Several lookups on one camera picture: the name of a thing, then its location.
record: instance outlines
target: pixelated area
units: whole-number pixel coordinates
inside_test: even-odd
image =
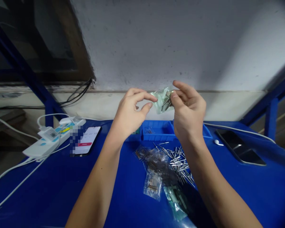
[[[75,148],[78,146],[79,140],[82,139],[87,127],[84,126],[71,126],[70,127],[70,157],[75,156]]]

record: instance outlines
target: smartphone screen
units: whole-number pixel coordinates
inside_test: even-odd
[[[216,133],[239,161],[255,165],[266,165],[266,163],[233,131],[218,129]]]
[[[89,127],[84,133],[82,139],[79,140],[73,153],[75,155],[87,154],[90,151],[99,131],[100,127]]]

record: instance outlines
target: blue table surface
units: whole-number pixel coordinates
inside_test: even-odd
[[[212,122],[243,130],[238,122]],[[89,155],[70,157],[70,148],[51,155],[2,205],[0,227],[64,227],[71,209],[101,151],[111,121],[87,121],[85,127],[102,126]],[[213,139],[215,128],[209,127]],[[218,168],[230,185],[248,204],[264,227],[285,227],[285,150],[272,142],[247,133],[237,134],[267,163],[266,166],[238,162],[226,147],[207,142]],[[181,222],[173,220],[171,209],[161,193],[160,202],[143,194],[146,172],[132,153],[139,144],[125,142],[105,227],[215,227],[205,205],[190,185],[182,186],[193,212]],[[178,140],[165,144],[179,145]],[[0,180],[0,202],[38,165],[14,169]]]

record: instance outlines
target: white cable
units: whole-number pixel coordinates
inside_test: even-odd
[[[270,140],[271,142],[273,142],[274,144],[276,143],[274,140],[272,140],[271,138],[267,137],[267,136],[264,136],[264,135],[261,135],[259,133],[254,133],[254,132],[251,132],[251,131],[245,131],[245,130],[240,130],[240,129],[237,129],[237,128],[232,128],[232,127],[227,127],[227,126],[222,126],[222,125],[216,125],[216,124],[211,124],[211,123],[204,123],[205,125],[209,125],[209,126],[214,126],[214,127],[222,127],[222,128],[228,128],[228,129],[232,129],[232,130],[237,130],[237,131],[242,131],[242,132],[245,132],[245,133],[249,133],[249,134],[253,134],[253,135],[258,135],[258,136],[261,136],[263,138],[266,138],[268,140]]]
[[[66,116],[68,116],[68,117],[71,119],[71,121],[74,123],[73,119],[72,119],[68,114],[65,114],[65,113],[53,113],[53,114],[46,114],[46,115],[39,116],[38,119],[37,119],[37,124],[38,124],[38,126],[39,126],[39,127],[42,127],[41,124],[40,124],[40,119],[41,119],[42,117],[45,117],[45,116],[53,116],[53,115],[66,115]]]
[[[41,164],[42,164],[51,154],[56,153],[57,151],[54,151],[54,152],[50,153],[49,155],[43,156],[43,157],[45,157],[45,159],[44,159],[42,162],[40,162],[40,164],[39,164],[29,175],[27,175],[27,177],[26,177],[23,181],[21,181],[20,184],[18,184],[18,186],[0,203],[0,207],[1,207],[1,205],[4,204],[4,202],[7,201],[7,200],[9,199],[9,197],[24,183],[24,181],[26,181],[26,180],[30,177],[30,175],[32,175],[33,172],[35,172],[36,169],[39,168],[39,166],[41,166]]]
[[[90,120],[96,120],[96,121],[105,121],[105,120],[113,120],[113,119],[92,119],[88,117],[80,117],[81,119],[90,119]]]
[[[68,147],[69,145],[70,145],[70,144],[68,144],[68,145],[66,145],[65,147],[62,147],[62,148],[60,148],[60,149],[54,151],[54,152],[51,153],[51,154],[54,154],[54,153],[56,153],[56,152],[58,152],[58,151],[60,151],[60,150],[62,150],[62,149],[64,149],[64,148]],[[31,163],[31,162],[34,162],[34,161],[36,161],[36,160],[42,159],[42,158],[44,158],[44,157],[46,157],[46,156],[43,156],[43,157],[40,157],[40,158],[36,158],[36,159],[33,159],[33,160],[32,160],[31,157],[29,157],[29,158],[28,158],[27,160],[25,160],[24,162],[22,162],[22,163],[20,163],[20,164],[18,164],[18,165],[16,165],[16,166],[13,166],[13,167],[9,168],[8,170],[4,171],[4,172],[0,175],[0,179],[1,179],[4,175],[6,175],[9,171],[11,171],[11,170],[13,170],[13,169],[15,169],[15,168],[18,168],[18,167],[20,167],[20,166],[24,166],[24,165],[26,165],[26,164],[29,164],[29,163]]]
[[[23,134],[23,135],[29,136],[29,137],[31,137],[31,138],[34,138],[34,139],[36,139],[37,141],[39,140],[39,138],[37,138],[37,137],[35,137],[35,136],[31,136],[31,135],[29,135],[29,134],[26,134],[26,133],[24,133],[24,132],[22,132],[22,131],[17,130],[16,128],[13,128],[11,125],[9,125],[7,122],[5,122],[5,121],[2,120],[2,119],[0,119],[0,122],[3,123],[3,124],[5,124],[7,127],[11,128],[11,129],[14,130],[15,132],[18,132],[18,133],[20,133],[20,134]]]

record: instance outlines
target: wireless earbud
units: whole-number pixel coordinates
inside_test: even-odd
[[[218,146],[223,146],[224,144],[220,144],[220,142],[216,139],[214,140],[214,143],[217,144]]]

